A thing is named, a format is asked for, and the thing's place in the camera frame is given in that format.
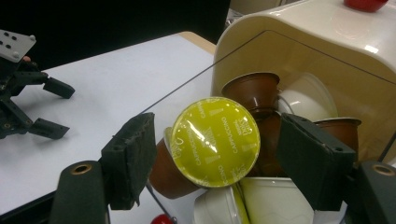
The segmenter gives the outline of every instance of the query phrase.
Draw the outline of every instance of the transparent plastic sheet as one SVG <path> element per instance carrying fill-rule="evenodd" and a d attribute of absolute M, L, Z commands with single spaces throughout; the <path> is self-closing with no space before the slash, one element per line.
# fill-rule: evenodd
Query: transparent plastic sheet
<path fill-rule="evenodd" d="M 337 106 L 338 117 L 353 117 L 362 121 L 358 128 L 360 161 L 381 158 L 385 163 L 396 165 L 396 146 L 393 144 L 396 128 L 394 80 L 388 80 L 273 31 L 263 31 L 241 46 L 229 49 L 229 52 L 142 111 L 155 114 L 157 142 L 163 138 L 163 130 L 172 127 L 184 108 L 203 98 L 221 95 L 220 88 L 235 77 L 271 71 L 280 76 L 278 87 L 285 90 L 303 72 L 308 72 L 327 87 Z M 154 198 L 160 198 L 159 204 L 170 216 L 175 213 L 173 209 L 191 211 L 193 201 L 204 191 L 198 190 L 179 199 L 167 200 L 151 189 Z M 187 206 L 183 203 L 186 201 L 190 202 Z M 192 214 L 187 216 L 190 223 L 191 216 Z"/>

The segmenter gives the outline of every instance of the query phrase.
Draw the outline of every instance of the yellow coffee capsule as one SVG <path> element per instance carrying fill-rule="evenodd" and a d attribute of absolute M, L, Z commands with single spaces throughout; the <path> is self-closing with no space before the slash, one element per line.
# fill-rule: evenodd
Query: yellow coffee capsule
<path fill-rule="evenodd" d="M 253 167 L 260 152 L 260 134 L 243 106 L 224 97 L 209 97 L 178 116 L 170 148 L 178 170 L 191 182 L 206 188 L 225 187 Z"/>

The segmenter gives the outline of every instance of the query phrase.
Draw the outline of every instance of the white table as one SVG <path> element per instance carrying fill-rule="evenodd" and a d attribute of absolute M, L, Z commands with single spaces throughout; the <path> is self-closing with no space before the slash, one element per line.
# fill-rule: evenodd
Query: white table
<path fill-rule="evenodd" d="M 155 112 L 159 141 L 163 127 L 173 122 L 179 109 L 208 96 L 210 77 L 206 76 L 195 90 L 173 94 L 175 101 L 168 101 L 169 105 L 162 102 L 150 108 L 212 64 L 213 54 L 186 36 L 193 35 L 169 35 L 47 70 L 50 77 L 76 89 L 71 99 L 43 91 L 42 86 L 28 86 L 12 98 L 30 119 L 47 119 L 70 130 L 59 140 L 30 133 L 0 140 L 0 214 L 56 190 L 61 171 L 70 164 L 97 161 L 101 149 L 131 117 L 147 108 Z M 191 223 L 193 197 L 161 200 L 179 223 Z M 131 211 L 111 211 L 112 223 L 150 223 L 163 212 L 146 189 L 140 202 Z"/>

